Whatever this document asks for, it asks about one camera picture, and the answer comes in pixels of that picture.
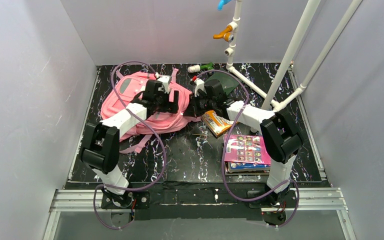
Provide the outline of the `dark green notebook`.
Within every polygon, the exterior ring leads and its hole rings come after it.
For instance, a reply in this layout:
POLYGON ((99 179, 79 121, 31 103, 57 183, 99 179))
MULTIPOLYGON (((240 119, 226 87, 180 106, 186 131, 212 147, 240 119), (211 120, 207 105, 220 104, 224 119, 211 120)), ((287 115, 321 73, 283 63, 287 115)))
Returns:
POLYGON ((224 73, 224 71, 213 71, 207 81, 211 80, 218 80, 227 96, 230 96, 231 93, 239 86, 239 82, 235 80, 234 77, 224 73))

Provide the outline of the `orange activity book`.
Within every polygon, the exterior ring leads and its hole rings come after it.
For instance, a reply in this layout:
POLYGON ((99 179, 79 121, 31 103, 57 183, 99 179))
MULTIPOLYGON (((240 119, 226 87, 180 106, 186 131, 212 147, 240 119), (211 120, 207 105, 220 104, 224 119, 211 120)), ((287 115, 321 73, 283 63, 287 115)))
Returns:
POLYGON ((216 138, 226 133, 233 124, 232 120, 218 116, 214 110, 207 111, 200 118, 216 138))

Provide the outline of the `pink student backpack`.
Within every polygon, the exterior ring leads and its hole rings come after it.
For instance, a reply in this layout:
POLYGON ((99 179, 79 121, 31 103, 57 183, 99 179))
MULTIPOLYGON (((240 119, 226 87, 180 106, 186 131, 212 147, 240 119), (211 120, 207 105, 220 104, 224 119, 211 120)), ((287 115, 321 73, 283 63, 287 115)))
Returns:
POLYGON ((179 91, 177 113, 156 112, 147 117, 147 109, 138 103, 133 103, 136 94, 145 89, 148 80, 155 80, 156 77, 152 73, 135 72, 131 75, 123 76, 119 70, 115 71, 116 76, 120 79, 115 85, 115 89, 107 96, 100 110, 102 117, 101 123, 108 127, 116 127, 119 129, 119 140, 124 141, 136 135, 144 135, 142 140, 131 147, 121 150, 121 154, 131 152, 140 153, 146 143, 152 137, 153 132, 130 113, 146 122, 158 134, 166 134, 177 132, 183 129, 190 122, 200 122, 200 117, 183 116, 189 104, 189 97, 192 93, 190 90, 176 83, 176 75, 178 69, 173 69, 171 73, 171 88, 169 100, 173 101, 174 90, 179 91))

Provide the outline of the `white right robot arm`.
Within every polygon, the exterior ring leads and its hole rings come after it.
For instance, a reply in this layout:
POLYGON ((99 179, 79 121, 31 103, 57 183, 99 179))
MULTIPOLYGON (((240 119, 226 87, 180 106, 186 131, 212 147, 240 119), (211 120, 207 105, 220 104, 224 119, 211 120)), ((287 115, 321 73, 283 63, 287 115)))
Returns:
POLYGON ((190 83, 194 91, 189 96, 184 117, 197 118, 208 111, 215 111, 218 116, 234 123, 260 128, 271 165, 265 192, 254 200, 286 194, 293 163, 303 145, 302 134, 291 115, 287 111, 263 110, 229 98, 217 79, 203 81, 194 77, 190 83))

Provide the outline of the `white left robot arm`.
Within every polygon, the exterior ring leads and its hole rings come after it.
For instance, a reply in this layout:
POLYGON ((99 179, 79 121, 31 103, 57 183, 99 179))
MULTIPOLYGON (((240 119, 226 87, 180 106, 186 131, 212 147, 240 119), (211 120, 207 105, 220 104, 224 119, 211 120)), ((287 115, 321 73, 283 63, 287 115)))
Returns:
POLYGON ((170 101, 171 80, 168 75, 148 80, 144 90, 135 95, 124 109, 98 124, 85 125, 79 158, 98 174, 109 192, 122 196, 130 190, 129 182, 118 166, 120 138, 156 112, 178 112, 177 90, 170 101))

